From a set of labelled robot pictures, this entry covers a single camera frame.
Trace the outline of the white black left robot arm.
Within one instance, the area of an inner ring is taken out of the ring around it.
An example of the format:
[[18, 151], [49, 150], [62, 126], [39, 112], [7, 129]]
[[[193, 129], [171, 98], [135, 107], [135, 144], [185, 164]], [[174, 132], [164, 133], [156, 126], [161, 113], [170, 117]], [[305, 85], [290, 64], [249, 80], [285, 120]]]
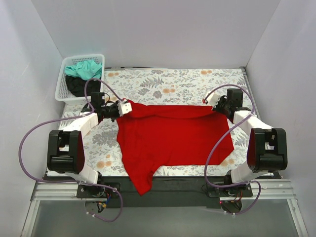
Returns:
[[103, 92], [93, 92], [91, 102], [83, 107], [80, 118], [62, 130], [49, 133], [47, 168], [72, 177], [89, 196], [117, 198], [119, 185], [111, 184], [110, 188], [105, 188], [102, 174], [85, 163], [84, 137], [103, 119], [114, 121], [120, 117], [120, 102], [106, 101], [104, 95]]

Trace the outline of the red t shirt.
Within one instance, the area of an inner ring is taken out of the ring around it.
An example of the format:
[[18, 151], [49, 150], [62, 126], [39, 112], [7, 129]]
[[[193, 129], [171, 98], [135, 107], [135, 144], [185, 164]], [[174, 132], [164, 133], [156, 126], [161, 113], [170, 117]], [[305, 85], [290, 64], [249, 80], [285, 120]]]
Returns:
[[137, 192], [152, 188], [161, 166], [204, 165], [229, 130], [227, 118], [210, 106], [144, 105], [117, 119], [122, 162]]

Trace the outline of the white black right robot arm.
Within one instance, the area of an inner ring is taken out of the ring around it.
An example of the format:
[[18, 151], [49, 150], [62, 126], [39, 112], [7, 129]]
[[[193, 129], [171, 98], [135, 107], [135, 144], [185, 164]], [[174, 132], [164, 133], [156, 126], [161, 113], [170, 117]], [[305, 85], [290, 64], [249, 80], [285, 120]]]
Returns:
[[248, 183], [261, 175], [285, 170], [288, 165], [287, 138], [282, 128], [273, 128], [253, 115], [250, 108], [243, 106], [243, 91], [229, 88], [227, 94], [212, 93], [206, 98], [212, 109], [238, 125], [248, 136], [246, 161], [228, 171], [217, 189], [235, 196], [246, 189]]

